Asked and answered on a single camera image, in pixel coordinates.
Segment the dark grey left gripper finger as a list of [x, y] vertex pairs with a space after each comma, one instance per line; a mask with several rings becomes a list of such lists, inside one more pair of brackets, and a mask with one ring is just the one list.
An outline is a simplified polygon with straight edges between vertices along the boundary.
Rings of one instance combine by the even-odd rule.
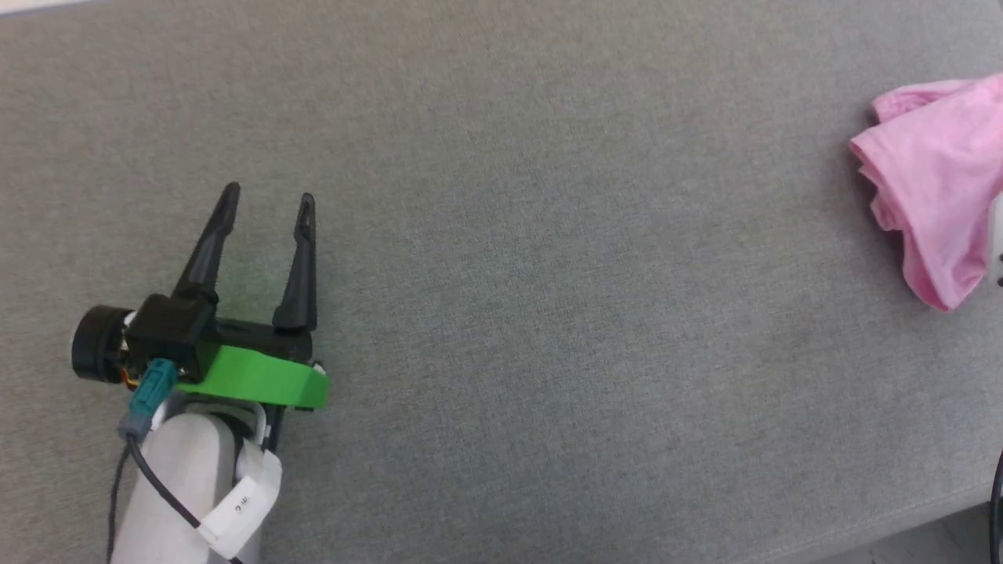
[[196, 246], [191, 251], [182, 275], [172, 290], [172, 296], [183, 299], [204, 299], [211, 305], [219, 303], [216, 279], [226, 239], [233, 231], [241, 195], [240, 183], [228, 183], [216, 201]]
[[311, 193], [301, 197], [293, 238], [296, 250], [272, 325], [283, 332], [311, 332], [317, 328], [316, 202]]

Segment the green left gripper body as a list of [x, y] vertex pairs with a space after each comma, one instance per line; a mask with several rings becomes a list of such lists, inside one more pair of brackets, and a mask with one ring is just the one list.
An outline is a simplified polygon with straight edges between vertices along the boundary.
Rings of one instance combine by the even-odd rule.
[[141, 388], [144, 375], [164, 372], [154, 394], [248, 401], [276, 408], [325, 407], [330, 381], [313, 361], [308, 332], [290, 333], [264, 324], [212, 319], [200, 339], [178, 332], [153, 311], [96, 305], [72, 336], [72, 371], [86, 381]]

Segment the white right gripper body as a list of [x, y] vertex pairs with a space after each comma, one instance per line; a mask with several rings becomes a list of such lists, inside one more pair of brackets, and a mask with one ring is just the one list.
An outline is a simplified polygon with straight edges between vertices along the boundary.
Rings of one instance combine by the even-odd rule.
[[988, 235], [988, 277], [995, 287], [1002, 287], [1003, 253], [1003, 196], [1002, 193], [990, 208]]

